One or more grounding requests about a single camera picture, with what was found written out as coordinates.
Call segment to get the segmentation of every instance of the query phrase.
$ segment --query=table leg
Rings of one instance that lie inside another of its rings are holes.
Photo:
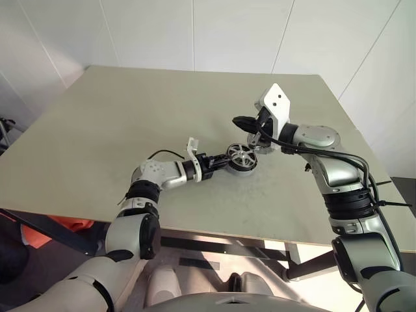
[[[327,273],[328,271],[333,272],[336,270],[336,266],[337,263],[335,262],[333,251],[331,250],[327,253],[324,253],[323,255],[298,265],[289,265],[289,268],[285,270],[283,276],[285,277],[285,280],[288,281],[300,280],[318,276]]]

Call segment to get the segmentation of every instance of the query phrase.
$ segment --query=black cable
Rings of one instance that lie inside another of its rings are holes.
[[[357,293],[359,292],[360,294],[362,294],[363,292],[361,291],[361,289],[360,288],[358,288],[358,287],[355,287],[354,285],[352,285],[352,284],[348,284],[348,286],[350,286],[354,291],[356,291]]]
[[[380,198],[378,196],[378,188],[377,188],[376,181],[374,180],[374,178],[372,177],[371,174],[370,174],[370,183],[371,183],[371,186],[372,186],[372,192],[374,193],[374,201],[376,202],[374,204],[374,210],[380,216],[380,220],[382,221],[382,224],[385,228],[385,231],[387,232],[387,235],[390,238],[391,244],[393,245],[393,249],[395,250],[395,253],[396,253],[397,259],[398,259],[398,263],[400,265],[400,271],[404,271],[403,259],[402,259],[402,255],[400,254],[400,249],[398,249],[398,245],[397,245],[395,237],[393,236],[393,232],[391,231],[391,229],[389,227],[389,224],[387,223],[387,220],[385,219],[384,214],[383,214],[382,210],[379,207],[378,203],[380,201]]]
[[[148,159],[152,159],[152,158],[154,158],[154,156],[156,156],[157,154],[159,154],[159,153],[161,153],[161,152],[166,152],[166,153],[171,153],[171,154],[174,154],[174,155],[176,155],[176,156],[178,156],[179,158],[182,158],[182,159],[185,159],[184,158],[184,156],[182,156],[182,155],[180,155],[180,154],[178,154],[178,153],[176,153],[176,152],[174,152],[174,151],[170,151],[169,149],[160,149],[159,151],[156,151],[155,153],[153,153],[153,154],[151,154],[149,157],[148,157]]]
[[[392,181],[382,181],[382,182],[377,182],[377,186],[379,187],[380,185],[384,185],[384,184],[389,184],[392,183]]]
[[[400,207],[412,207],[413,205],[410,203],[395,203],[393,201],[385,201],[385,200],[380,200],[378,202],[379,206],[400,206]]]
[[[361,309],[363,308],[365,304],[364,298],[361,300],[361,302],[359,303],[359,305],[357,306],[356,312],[360,312]]]
[[[353,154],[348,154],[348,153],[342,153],[340,151],[326,151],[323,149],[315,149],[315,148],[306,148],[303,146],[297,146],[294,144],[290,144],[290,143],[286,143],[280,140],[276,140],[275,138],[272,138],[270,135],[268,135],[263,128],[261,127],[261,125],[259,123],[257,123],[257,132],[260,132],[260,134],[262,135],[262,137],[267,138],[269,141],[283,146],[285,148],[289,148],[293,151],[293,153],[307,153],[307,154],[314,154],[314,155],[323,155],[323,156],[328,156],[328,157],[338,157],[338,158],[342,158],[342,159],[353,159],[355,161],[359,161],[363,167],[363,173],[364,173],[364,177],[363,177],[363,182],[364,182],[364,186],[366,189],[369,188],[369,164],[368,162],[357,155],[353,155]]]
[[[355,161],[353,161],[352,159],[348,159],[348,158],[339,158],[339,157],[332,157],[335,159],[339,159],[340,161],[344,161],[354,167],[356,167],[357,169],[360,169],[362,172],[364,172],[364,167],[358,163],[356,163]],[[377,183],[374,183],[374,178],[372,177],[371,173],[369,173],[369,180],[370,180],[370,185],[369,187],[372,188],[372,192],[373,192],[373,196],[370,196],[370,200],[371,203],[373,205],[376,205],[378,203],[378,187],[377,187]]]

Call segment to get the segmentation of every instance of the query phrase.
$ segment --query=table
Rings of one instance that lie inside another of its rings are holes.
[[[253,103],[272,83],[291,101],[294,124],[327,125],[343,146],[364,157],[377,181],[389,179],[360,132],[318,75],[269,75],[91,66],[0,157],[0,207],[110,222],[131,173],[159,149],[225,152],[246,142],[235,116],[255,116]],[[171,155],[158,155],[166,161]],[[324,201],[296,155],[260,155],[256,172],[164,192],[161,226],[196,233],[329,245]],[[381,199],[403,202],[395,186]],[[406,207],[383,211],[402,251],[416,251],[416,224]]]

